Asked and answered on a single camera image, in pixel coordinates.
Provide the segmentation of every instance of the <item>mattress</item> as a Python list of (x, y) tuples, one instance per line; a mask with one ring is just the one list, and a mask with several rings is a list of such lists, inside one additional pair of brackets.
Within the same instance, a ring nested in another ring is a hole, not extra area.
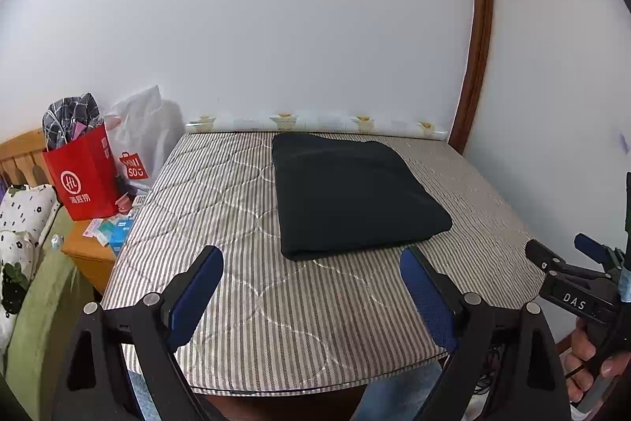
[[(543, 278), (510, 207), (445, 142), (362, 134), (396, 150), (449, 211), (449, 232), (419, 248), (462, 292), (520, 308)], [(403, 285), (403, 247), (293, 262), (280, 252), (274, 133), (184, 135), (138, 214), (103, 297), (106, 309), (161, 292), (205, 245), (225, 271), (191, 341), (176, 353), (195, 392), (281, 396), (365, 384), (444, 354)], [(132, 346), (128, 367), (142, 373)]]

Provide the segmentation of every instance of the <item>wooden bedside table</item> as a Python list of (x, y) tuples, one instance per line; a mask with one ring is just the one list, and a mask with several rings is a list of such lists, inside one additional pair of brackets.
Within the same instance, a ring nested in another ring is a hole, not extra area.
[(73, 260), (79, 271), (99, 293), (103, 294), (116, 256), (109, 246), (102, 247), (96, 238), (83, 236), (83, 231), (89, 224), (90, 220), (75, 221), (61, 251)]

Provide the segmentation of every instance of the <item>green blanket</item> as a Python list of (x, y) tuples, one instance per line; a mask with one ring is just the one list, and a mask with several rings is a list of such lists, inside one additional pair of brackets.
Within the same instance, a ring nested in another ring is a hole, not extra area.
[(50, 420), (65, 347), (93, 288), (72, 260), (50, 247), (73, 221), (61, 208), (42, 246), (43, 259), (15, 323), (6, 354), (6, 382), (34, 421)]

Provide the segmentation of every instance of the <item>red paper bag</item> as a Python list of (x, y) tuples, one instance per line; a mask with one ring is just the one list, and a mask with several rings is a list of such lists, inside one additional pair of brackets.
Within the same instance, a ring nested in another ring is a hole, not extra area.
[(122, 153), (119, 161), (127, 168), (127, 178), (129, 180), (148, 179), (149, 174), (144, 169), (143, 162), (138, 153), (129, 155), (129, 152)]
[(118, 213), (116, 166), (104, 125), (43, 153), (43, 157), (59, 198), (73, 220), (105, 218)]

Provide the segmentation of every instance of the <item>screw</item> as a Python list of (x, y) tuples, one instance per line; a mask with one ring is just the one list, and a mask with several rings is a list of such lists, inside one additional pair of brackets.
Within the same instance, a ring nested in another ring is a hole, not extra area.
[(482, 303), (482, 297), (477, 293), (465, 293), (465, 301), (469, 305), (479, 305)]
[(152, 305), (155, 305), (159, 301), (160, 301), (160, 295), (157, 293), (147, 293), (146, 295), (144, 295), (144, 298), (143, 298), (143, 303), (147, 307), (151, 307)]
[(55, 234), (50, 239), (50, 246), (55, 250), (61, 250), (61, 247), (64, 246), (64, 237), (61, 234)]
[(85, 306), (83, 307), (83, 312), (88, 315), (94, 314), (98, 308), (99, 305), (95, 301), (91, 301), (90, 303), (85, 304)]
[(526, 310), (530, 314), (539, 314), (541, 312), (541, 307), (539, 307), (537, 303), (534, 303), (534, 301), (529, 301), (526, 303)]

